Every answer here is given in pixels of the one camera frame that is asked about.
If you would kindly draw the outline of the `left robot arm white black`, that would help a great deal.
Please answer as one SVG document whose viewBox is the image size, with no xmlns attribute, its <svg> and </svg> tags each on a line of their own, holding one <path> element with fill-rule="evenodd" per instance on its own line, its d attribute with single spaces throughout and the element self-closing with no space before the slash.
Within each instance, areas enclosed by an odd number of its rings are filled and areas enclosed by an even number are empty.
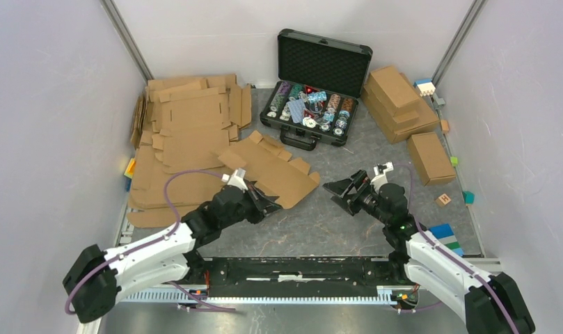
<svg viewBox="0 0 563 334">
<path fill-rule="evenodd" d="M 224 229 L 248 221 L 260 223 L 281 210 L 275 196 L 254 183 L 225 185 L 174 224 L 126 246 L 83 249 L 62 284 L 68 295 L 65 313 L 83 323 L 103 317 L 124 298 L 162 283 L 199 282 L 205 265 L 198 248 L 217 240 Z"/>
</svg>

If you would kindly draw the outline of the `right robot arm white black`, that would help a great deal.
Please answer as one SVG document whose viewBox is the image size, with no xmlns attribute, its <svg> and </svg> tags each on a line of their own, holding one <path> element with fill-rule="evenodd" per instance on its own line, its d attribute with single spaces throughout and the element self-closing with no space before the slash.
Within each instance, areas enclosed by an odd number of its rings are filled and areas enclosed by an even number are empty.
<svg viewBox="0 0 563 334">
<path fill-rule="evenodd" d="M 424 287 L 451 309 L 469 333 L 534 333 L 536 326 L 515 280 L 471 264 L 442 244 L 409 211 L 402 186 L 359 170 L 324 189 L 350 215 L 364 211 L 383 223 L 393 247 L 388 275 Z"/>
</svg>

